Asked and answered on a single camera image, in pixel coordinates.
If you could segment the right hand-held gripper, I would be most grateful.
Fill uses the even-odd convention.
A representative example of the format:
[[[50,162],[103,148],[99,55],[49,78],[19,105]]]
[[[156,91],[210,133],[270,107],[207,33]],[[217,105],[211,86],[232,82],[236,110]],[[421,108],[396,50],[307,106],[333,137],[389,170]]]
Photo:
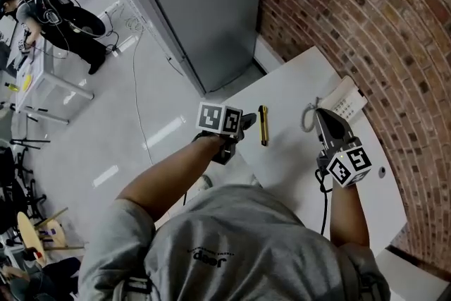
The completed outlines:
[[[323,150],[316,158],[321,176],[332,175],[342,188],[361,181],[372,163],[358,137],[353,137],[347,121],[333,111],[317,108],[314,127]]]

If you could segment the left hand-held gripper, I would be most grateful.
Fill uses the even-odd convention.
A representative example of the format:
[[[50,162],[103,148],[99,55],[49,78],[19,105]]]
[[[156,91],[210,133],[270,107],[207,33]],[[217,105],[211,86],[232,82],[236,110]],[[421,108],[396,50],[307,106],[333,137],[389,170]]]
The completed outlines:
[[[235,155],[236,144],[244,139],[244,131],[251,128],[256,121],[255,113],[242,115],[242,110],[233,107],[201,102],[196,122],[200,133],[193,140],[212,136],[221,138],[224,143],[212,161],[226,165]]]

